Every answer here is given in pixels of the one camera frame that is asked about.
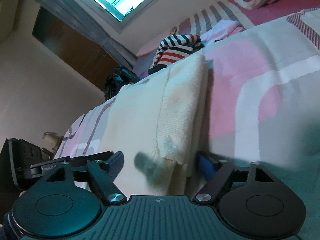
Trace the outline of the left hand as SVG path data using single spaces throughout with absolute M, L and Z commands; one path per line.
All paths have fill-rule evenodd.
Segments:
M 9 209 L 9 205 L 14 203 L 13 199 L 9 199 L 12 196 L 15 195 L 1 193 L 1 239 L 3 240 L 21 239 L 24 236 L 14 221 L 12 209 Z

